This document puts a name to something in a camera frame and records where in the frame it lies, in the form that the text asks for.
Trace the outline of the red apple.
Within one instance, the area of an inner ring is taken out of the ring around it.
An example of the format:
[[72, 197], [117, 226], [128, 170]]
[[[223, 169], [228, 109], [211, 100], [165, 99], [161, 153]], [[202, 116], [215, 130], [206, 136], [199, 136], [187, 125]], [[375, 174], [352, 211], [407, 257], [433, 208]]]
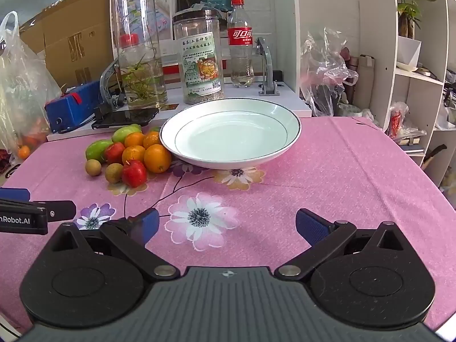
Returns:
[[137, 188], [147, 182], [148, 172], [141, 161], [126, 161], [122, 171], [122, 182], [130, 188]]
[[125, 151], [125, 146], [121, 142], [115, 142], [108, 146], [103, 152], [104, 159], [108, 164], [122, 164], [122, 154]]

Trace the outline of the brown longan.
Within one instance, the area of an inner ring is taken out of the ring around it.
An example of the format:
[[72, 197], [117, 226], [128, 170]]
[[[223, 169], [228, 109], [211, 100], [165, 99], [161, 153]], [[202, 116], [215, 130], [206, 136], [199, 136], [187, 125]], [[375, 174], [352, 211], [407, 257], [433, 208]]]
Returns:
[[122, 180], [123, 167], [119, 163], [113, 163], [107, 166], [104, 176], [109, 184], [117, 184]]
[[90, 177], [96, 177], [101, 174], [101, 162], [96, 159], [90, 159], [85, 163], [85, 171]]

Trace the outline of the large orange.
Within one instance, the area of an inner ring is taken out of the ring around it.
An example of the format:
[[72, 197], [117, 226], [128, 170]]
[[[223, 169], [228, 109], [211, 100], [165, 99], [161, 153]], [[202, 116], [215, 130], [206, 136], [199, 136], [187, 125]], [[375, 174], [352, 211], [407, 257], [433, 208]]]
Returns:
[[160, 144], [150, 146], [144, 153], [144, 165], [152, 173], [164, 173], [171, 163], [172, 154]]

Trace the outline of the small front tangerine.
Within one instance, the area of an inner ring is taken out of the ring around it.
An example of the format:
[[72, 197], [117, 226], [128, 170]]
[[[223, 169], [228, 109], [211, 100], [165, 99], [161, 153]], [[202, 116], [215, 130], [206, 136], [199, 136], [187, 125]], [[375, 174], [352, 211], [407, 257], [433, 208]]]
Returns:
[[133, 145], [126, 147], [122, 153], [122, 163], [126, 164], [128, 161], [144, 161], [144, 154], [146, 150], [141, 145]]

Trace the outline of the small tangerine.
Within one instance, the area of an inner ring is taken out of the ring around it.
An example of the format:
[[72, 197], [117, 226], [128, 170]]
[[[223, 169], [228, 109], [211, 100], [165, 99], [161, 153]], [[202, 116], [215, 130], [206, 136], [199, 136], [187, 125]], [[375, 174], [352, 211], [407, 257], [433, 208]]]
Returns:
[[124, 139], [125, 147], [143, 146], [145, 135], [141, 132], [128, 134]]
[[144, 154], [146, 150], [141, 145], [133, 145], [126, 147], [122, 153], [122, 163], [126, 164], [128, 161], [144, 161]]
[[150, 131], [148, 132], [143, 139], [142, 146], [145, 149], [148, 149], [152, 145], [160, 144], [160, 136], [158, 131]]

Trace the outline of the large green fruit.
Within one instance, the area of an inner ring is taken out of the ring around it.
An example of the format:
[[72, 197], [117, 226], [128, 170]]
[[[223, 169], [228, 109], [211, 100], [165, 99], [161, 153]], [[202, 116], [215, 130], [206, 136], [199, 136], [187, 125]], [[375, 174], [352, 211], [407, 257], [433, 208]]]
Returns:
[[106, 158], [104, 156], [104, 152], [108, 147], [113, 144], [112, 140], [98, 140], [90, 144], [86, 151], [85, 157], [87, 161], [89, 160], [97, 160], [101, 164], [106, 162]]
[[124, 143], [125, 142], [125, 138], [130, 135], [130, 134], [133, 134], [133, 133], [141, 133], [142, 132], [142, 129], [141, 127], [139, 127], [138, 125], [128, 125], [128, 126], [124, 126], [124, 127], [121, 127], [120, 129], [116, 130], [112, 137], [111, 137], [111, 140], [114, 142], [114, 143]]

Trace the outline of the small back tangerine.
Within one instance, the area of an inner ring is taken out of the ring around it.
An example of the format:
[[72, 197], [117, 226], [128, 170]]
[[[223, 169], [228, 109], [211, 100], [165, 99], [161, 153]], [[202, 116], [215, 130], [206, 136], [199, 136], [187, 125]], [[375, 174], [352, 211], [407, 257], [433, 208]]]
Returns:
[[142, 146], [145, 149], [148, 149], [152, 145], [160, 144], [160, 136], [158, 131], [150, 131], [148, 132], [143, 139]]

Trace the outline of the large green fruit back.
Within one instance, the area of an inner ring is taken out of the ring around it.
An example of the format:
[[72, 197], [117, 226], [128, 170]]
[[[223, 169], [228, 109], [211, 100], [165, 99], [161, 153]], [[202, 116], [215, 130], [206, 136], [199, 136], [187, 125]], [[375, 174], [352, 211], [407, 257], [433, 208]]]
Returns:
[[116, 130], [112, 137], [111, 137], [111, 140], [114, 142], [114, 143], [124, 143], [125, 142], [125, 138], [130, 135], [130, 134], [133, 134], [133, 133], [141, 133], [142, 132], [142, 129], [141, 127], [139, 127], [138, 125], [128, 125], [128, 126], [124, 126], [124, 127], [121, 127], [120, 129]]

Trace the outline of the pink floral tablecloth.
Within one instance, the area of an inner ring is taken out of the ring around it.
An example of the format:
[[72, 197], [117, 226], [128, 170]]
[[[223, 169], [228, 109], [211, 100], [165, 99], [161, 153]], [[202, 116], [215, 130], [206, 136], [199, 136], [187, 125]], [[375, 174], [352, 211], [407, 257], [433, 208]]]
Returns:
[[[367, 121], [306, 119], [269, 163], [176, 162], [135, 191], [84, 173], [94, 141], [46, 143], [5, 182], [76, 206], [46, 235], [1, 234], [1, 329], [18, 341], [437, 341], [455, 314], [455, 210]], [[101, 238], [148, 208], [160, 223], [146, 248], [178, 279], [150, 280]], [[301, 208], [357, 232], [341, 256], [280, 280], [275, 269], [311, 247]]]

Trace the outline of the blue power box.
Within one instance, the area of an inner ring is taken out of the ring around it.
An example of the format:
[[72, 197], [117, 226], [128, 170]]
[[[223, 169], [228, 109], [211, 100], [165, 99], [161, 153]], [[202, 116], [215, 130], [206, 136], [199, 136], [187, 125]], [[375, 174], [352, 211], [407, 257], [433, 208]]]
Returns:
[[100, 81], [93, 81], [71, 89], [68, 93], [48, 102], [44, 109], [53, 133], [79, 127], [94, 115], [101, 102]]

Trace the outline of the white plastic bag left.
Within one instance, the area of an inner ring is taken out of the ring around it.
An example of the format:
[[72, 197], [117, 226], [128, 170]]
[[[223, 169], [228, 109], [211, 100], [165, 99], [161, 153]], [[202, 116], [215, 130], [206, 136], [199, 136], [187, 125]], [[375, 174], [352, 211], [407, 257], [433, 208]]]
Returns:
[[1, 148], [27, 158], [51, 133], [45, 106], [62, 94], [46, 68], [20, 38], [15, 11], [1, 22]]

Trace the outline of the black smartphone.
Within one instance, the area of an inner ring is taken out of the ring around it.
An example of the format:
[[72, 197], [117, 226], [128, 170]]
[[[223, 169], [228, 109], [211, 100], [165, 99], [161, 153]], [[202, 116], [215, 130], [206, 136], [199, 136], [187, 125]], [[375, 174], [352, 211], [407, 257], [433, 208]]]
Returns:
[[135, 110], [117, 110], [101, 113], [99, 109], [95, 112], [93, 129], [106, 129], [110, 127], [122, 127], [137, 124], [141, 127], [147, 126], [159, 113], [158, 108], [144, 108]]

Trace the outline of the small gold card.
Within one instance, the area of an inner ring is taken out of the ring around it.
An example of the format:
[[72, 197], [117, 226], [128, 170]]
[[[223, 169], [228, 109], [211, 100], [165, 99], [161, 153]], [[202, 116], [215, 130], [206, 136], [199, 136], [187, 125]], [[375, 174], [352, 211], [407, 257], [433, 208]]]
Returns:
[[176, 110], [178, 108], [178, 103], [167, 103], [163, 104], [159, 107], [160, 111], [167, 111], [167, 110]]

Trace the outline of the white ceramic plate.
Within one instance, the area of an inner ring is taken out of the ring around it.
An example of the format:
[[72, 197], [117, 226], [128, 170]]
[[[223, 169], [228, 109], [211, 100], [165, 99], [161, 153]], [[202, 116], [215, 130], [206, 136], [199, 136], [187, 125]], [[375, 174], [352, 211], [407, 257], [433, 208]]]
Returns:
[[255, 167], [287, 152], [302, 132], [288, 108], [260, 99], [212, 100], [187, 107], [160, 129], [179, 159], [213, 170]]

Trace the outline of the cardboard box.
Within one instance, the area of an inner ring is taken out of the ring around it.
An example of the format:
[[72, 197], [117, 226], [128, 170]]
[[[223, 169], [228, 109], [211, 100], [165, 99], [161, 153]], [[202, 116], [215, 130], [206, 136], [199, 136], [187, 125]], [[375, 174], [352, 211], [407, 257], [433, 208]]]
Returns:
[[60, 87], [98, 80], [113, 61], [110, 0], [63, 0], [20, 29]]

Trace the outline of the clear plastic bag right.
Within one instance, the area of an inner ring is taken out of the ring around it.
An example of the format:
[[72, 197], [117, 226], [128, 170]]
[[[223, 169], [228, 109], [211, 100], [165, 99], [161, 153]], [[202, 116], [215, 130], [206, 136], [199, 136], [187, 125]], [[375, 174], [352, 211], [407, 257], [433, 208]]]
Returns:
[[346, 40], [339, 31], [322, 28], [308, 32], [302, 44], [300, 96], [314, 117], [332, 117], [345, 92], [359, 79], [341, 55]]

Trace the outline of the small bottle red cap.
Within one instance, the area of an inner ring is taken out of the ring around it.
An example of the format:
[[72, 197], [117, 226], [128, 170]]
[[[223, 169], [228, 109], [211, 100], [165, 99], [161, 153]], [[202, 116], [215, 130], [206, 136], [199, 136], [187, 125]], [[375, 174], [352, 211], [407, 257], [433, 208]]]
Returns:
[[134, 70], [140, 61], [138, 44], [139, 36], [137, 33], [124, 33], [119, 36], [118, 59], [122, 76]]

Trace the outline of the glass vase with plant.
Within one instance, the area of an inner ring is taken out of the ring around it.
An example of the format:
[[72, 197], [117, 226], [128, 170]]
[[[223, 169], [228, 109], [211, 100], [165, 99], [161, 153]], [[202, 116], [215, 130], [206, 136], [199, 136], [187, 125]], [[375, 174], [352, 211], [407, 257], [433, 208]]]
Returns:
[[131, 109], [142, 109], [166, 104], [168, 98], [154, 0], [111, 0], [111, 20], [117, 59], [119, 36], [124, 33], [139, 36], [141, 59], [134, 70], [121, 75], [127, 105]]

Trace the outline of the clear jar with label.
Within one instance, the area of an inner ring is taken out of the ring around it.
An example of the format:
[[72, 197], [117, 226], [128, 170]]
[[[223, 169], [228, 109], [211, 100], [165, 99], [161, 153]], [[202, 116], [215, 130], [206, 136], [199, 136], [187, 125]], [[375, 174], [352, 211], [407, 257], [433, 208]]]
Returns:
[[184, 102], [194, 105], [224, 97], [219, 13], [192, 7], [173, 17]]

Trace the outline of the cola bottle red label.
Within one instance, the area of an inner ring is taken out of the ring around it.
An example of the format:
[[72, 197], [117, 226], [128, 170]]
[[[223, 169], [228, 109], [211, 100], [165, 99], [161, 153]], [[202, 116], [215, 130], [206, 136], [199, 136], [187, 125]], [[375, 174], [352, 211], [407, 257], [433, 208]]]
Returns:
[[227, 22], [231, 81], [235, 87], [250, 87], [254, 82], [252, 63], [253, 33], [244, 0], [231, 0], [232, 12]]

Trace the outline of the white shelf unit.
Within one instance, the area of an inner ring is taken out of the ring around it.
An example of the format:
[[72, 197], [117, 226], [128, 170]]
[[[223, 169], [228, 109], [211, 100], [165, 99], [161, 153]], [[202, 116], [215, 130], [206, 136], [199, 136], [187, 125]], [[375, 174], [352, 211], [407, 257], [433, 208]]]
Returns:
[[426, 132], [411, 158], [439, 185], [455, 156], [455, 126], [437, 122], [447, 70], [455, 68], [455, 0], [415, 1], [420, 15], [407, 39], [404, 1], [359, 0], [359, 49], [375, 60], [369, 109], [388, 127], [393, 104], [407, 104], [406, 119]]

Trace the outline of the potted green plant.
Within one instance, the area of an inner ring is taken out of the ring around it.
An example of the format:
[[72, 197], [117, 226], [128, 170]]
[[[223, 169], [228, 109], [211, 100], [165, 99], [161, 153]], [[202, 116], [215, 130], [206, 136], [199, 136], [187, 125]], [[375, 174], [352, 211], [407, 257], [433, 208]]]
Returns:
[[408, 39], [415, 39], [415, 28], [420, 28], [422, 16], [418, 0], [397, 0], [398, 34]]

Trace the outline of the left grey metal bracket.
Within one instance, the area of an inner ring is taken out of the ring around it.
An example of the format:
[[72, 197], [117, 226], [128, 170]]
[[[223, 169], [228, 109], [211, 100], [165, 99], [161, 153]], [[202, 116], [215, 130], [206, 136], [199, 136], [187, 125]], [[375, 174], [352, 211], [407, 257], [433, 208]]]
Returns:
[[125, 105], [125, 92], [122, 87], [121, 71], [118, 59], [115, 59], [100, 78], [100, 94], [104, 103], [113, 110]]

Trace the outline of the grey metal bracket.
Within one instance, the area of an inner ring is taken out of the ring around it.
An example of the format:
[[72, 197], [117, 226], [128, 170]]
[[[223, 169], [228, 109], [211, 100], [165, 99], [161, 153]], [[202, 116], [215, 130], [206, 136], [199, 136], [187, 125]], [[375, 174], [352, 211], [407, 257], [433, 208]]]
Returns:
[[115, 59], [100, 78], [100, 94], [104, 103], [113, 110], [125, 105], [125, 92], [122, 87], [121, 71], [118, 59]]
[[269, 45], [267, 45], [263, 37], [256, 39], [256, 54], [261, 56], [262, 63], [262, 96], [279, 96], [278, 84], [274, 81], [273, 60], [270, 53]]

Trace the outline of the right grey metal bracket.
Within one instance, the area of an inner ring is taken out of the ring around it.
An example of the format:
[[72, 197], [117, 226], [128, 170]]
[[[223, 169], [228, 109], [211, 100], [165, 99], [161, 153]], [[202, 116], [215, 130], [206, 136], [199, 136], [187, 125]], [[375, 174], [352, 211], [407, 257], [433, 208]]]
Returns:
[[273, 60], [270, 53], [269, 45], [267, 45], [263, 37], [256, 39], [256, 54], [261, 56], [262, 63], [262, 96], [279, 96], [278, 84], [274, 81]]

